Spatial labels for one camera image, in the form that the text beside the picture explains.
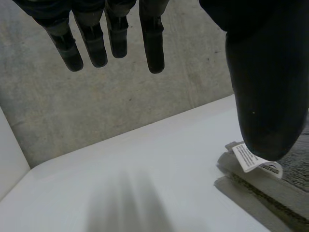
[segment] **concrete floor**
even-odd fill
[[[138,4],[128,16],[128,55],[70,72],[47,33],[11,0],[0,4],[0,106],[31,167],[232,94],[225,33],[198,0],[170,0],[162,17],[165,70],[148,71]],[[105,17],[101,20],[107,35]]]

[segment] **gloved hand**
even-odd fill
[[[199,0],[227,31],[226,58],[241,133],[255,155],[276,161],[306,122],[308,0]]]
[[[69,27],[72,10],[89,57],[95,67],[107,64],[100,19],[105,8],[112,54],[127,54],[126,16],[136,0],[13,0],[45,28],[63,61],[71,71],[83,68],[83,61]],[[161,15],[169,0],[140,0],[140,22],[150,72],[164,69]]]

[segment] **white tabletop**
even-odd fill
[[[52,159],[0,202],[0,231],[126,232],[160,210],[178,232],[268,231],[213,185],[232,141],[242,141],[234,96]]]

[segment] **gray cloth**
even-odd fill
[[[214,185],[217,187],[217,189],[219,189],[219,191],[238,204],[270,231],[293,231],[274,213],[272,213],[264,204],[262,204],[253,194],[250,194],[241,184],[232,182],[230,178],[224,176],[216,180]]]
[[[219,158],[218,167],[229,178],[223,177],[215,182],[215,186],[271,231],[309,231],[309,117],[291,151],[278,161],[283,167],[282,179],[261,169],[245,173],[232,151],[232,147],[241,143],[233,142],[226,146],[228,152]],[[237,197],[239,191],[247,196]],[[247,199],[251,199],[250,204],[245,203]],[[286,225],[284,230],[278,220],[269,216],[270,212]]]

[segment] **fabric tag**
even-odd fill
[[[255,156],[245,144],[239,144],[232,149],[245,173],[260,168],[279,179],[282,178],[283,169],[279,163]]]

